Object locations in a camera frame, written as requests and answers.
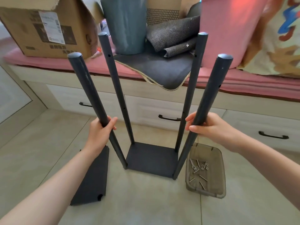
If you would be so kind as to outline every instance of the floor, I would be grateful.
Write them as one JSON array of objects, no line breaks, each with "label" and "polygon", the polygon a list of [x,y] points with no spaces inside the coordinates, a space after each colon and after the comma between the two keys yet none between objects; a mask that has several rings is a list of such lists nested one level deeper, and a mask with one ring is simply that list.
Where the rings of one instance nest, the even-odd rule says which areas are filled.
[{"label": "floor", "polygon": [[[0,217],[67,163],[85,144],[93,117],[47,110],[0,148]],[[124,123],[115,134],[126,157]],[[177,132],[132,125],[136,141],[174,147]],[[60,224],[298,224],[300,212],[244,158],[222,151],[227,195],[200,196],[185,187],[185,166],[176,181],[124,170],[110,143],[106,196],[68,207]],[[300,155],[285,153],[300,163]]]}]

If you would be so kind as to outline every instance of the dark gray metal pole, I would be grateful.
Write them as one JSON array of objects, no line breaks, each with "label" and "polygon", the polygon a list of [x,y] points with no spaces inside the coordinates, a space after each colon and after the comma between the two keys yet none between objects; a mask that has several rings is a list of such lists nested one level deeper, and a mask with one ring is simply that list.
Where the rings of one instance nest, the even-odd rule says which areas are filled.
[{"label": "dark gray metal pole", "polygon": [[185,131],[185,124],[186,124],[185,118],[188,116],[188,113],[190,112],[190,106],[192,104],[192,99],[197,84],[197,79],[201,67],[201,62],[202,62],[207,38],[208,38],[208,34],[206,32],[201,32],[197,36],[195,57],[190,71],[190,79],[188,82],[187,92],[185,95],[185,103],[183,105],[183,110],[182,110],[182,115],[181,115],[181,120],[180,120],[180,125],[179,125],[176,145],[175,145],[175,152],[179,151],[183,133]]},{"label": "dark gray metal pole", "polygon": [[133,132],[132,132],[131,124],[130,124],[128,110],[127,110],[126,102],[124,99],[124,94],[122,91],[120,79],[118,76],[117,67],[115,66],[115,60],[113,58],[113,52],[112,52],[112,49],[110,46],[110,41],[108,39],[106,32],[99,33],[98,37],[99,37],[102,51],[103,51],[103,54],[104,54],[104,57],[105,57],[105,60],[106,60],[107,66],[108,66],[108,70],[110,72],[110,76],[112,78],[112,83],[114,85],[115,92],[116,92],[118,100],[119,100],[119,104],[120,104],[120,107],[122,110],[123,118],[125,121],[125,125],[127,128],[127,132],[128,132],[131,144],[134,144]]},{"label": "dark gray metal pole", "polygon": [[[223,80],[225,79],[225,76],[231,65],[232,60],[233,57],[231,55],[218,55],[214,67],[212,69],[212,73],[208,79],[208,83],[205,87],[203,96],[201,98],[200,105],[198,107],[196,116],[193,121],[193,125],[203,125],[203,123],[205,122],[207,114],[210,108],[212,107],[212,103],[214,102],[217,96],[217,93],[219,91],[219,88],[221,87],[221,84],[223,83]],[[174,180],[177,179],[196,138],[197,133],[189,132],[173,174]]]},{"label": "dark gray metal pole", "polygon": [[[74,52],[74,53],[68,54],[68,59],[71,63],[71,66],[73,67],[89,101],[91,102],[91,105],[92,105],[97,117],[99,118],[101,125],[103,127],[107,126],[109,121],[108,121],[106,112],[104,110],[102,102],[99,98],[99,95],[97,93],[95,85],[92,81],[91,75],[88,71],[88,68],[85,65],[85,62],[84,62],[84,59],[83,59],[81,53]],[[110,142],[123,165],[123,168],[127,169],[127,162],[125,160],[125,157],[122,153],[122,150],[120,148],[120,145],[118,143],[118,140],[117,140],[113,130],[110,132],[109,139],[110,139]]]}]

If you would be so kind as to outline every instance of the screw hole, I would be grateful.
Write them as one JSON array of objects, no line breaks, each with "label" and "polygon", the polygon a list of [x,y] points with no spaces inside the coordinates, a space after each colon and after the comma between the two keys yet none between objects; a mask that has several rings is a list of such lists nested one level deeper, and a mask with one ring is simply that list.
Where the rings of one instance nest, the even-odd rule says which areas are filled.
[{"label": "screw hole", "polygon": [[98,197],[97,197],[97,200],[98,200],[98,201],[101,201],[101,198],[102,198],[102,197],[103,197],[103,194],[99,194]]}]

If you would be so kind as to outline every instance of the drawer handle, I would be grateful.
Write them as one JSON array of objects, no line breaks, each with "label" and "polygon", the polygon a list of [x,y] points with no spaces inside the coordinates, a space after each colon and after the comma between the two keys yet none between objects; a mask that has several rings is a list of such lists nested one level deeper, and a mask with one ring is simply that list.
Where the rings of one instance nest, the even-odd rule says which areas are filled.
[{"label": "drawer handle", "polygon": [[171,119],[171,118],[163,117],[162,115],[158,115],[158,117],[161,119],[166,119],[166,120],[170,120],[170,121],[181,121],[181,118]]},{"label": "drawer handle", "polygon": [[83,104],[83,102],[80,102],[79,105],[81,105],[81,106],[89,106],[89,107],[93,107],[93,106],[91,106],[91,105],[85,105],[85,104]]},{"label": "drawer handle", "polygon": [[278,138],[278,139],[283,139],[283,140],[289,139],[289,136],[286,136],[286,135],[282,135],[281,137],[280,136],[271,136],[271,135],[265,134],[263,131],[258,131],[258,134],[261,136],[273,137],[273,138]]}]

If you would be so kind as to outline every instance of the left hand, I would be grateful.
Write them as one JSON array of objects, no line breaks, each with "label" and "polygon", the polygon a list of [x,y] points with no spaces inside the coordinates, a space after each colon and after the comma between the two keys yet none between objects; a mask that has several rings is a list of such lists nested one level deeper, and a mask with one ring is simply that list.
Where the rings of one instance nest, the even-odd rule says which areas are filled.
[{"label": "left hand", "polygon": [[102,149],[108,142],[111,130],[116,130],[115,124],[118,120],[117,117],[111,118],[107,116],[110,121],[106,127],[102,127],[99,118],[93,120],[90,124],[90,130],[88,133],[88,140],[83,150],[92,152],[96,157],[101,153]]}]

